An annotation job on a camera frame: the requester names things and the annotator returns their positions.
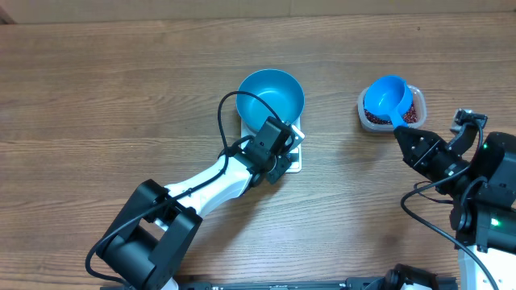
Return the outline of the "blue plastic measuring scoop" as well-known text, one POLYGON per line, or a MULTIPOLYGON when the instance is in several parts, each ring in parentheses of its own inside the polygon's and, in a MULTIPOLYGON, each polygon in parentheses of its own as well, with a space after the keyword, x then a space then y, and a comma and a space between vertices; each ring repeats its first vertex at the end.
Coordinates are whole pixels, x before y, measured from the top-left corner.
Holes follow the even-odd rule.
POLYGON ((413 104, 413 94, 406 80, 395 75, 379 78, 372 83, 364 97, 364 108, 381 119, 391 121, 393 128, 408 127, 403 115, 413 104))

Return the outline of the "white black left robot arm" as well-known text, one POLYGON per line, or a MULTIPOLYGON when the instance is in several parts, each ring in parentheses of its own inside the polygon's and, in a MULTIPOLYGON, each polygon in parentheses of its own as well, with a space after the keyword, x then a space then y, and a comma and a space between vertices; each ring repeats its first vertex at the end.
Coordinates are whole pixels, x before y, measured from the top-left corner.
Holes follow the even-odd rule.
POLYGON ((89 251, 86 270, 125 289, 177 288, 173 276, 204 217, 262 180, 276 183, 304 138, 295 125, 270 118, 256 135, 225 144, 196 176, 166 186, 144 181, 89 251))

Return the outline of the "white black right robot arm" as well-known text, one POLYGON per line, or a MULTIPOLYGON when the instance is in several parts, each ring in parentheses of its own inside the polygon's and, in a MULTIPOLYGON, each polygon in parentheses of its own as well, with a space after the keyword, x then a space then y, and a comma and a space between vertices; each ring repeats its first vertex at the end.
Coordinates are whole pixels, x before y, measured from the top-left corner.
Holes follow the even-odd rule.
POLYGON ((427 130, 400 126, 394 136, 404 162, 427 179, 402 201, 435 189, 451 205, 454 234, 418 216, 413 219, 452 242, 459 251, 462 289, 515 287, 515 137, 483 134, 479 123, 467 122, 445 142, 427 130))

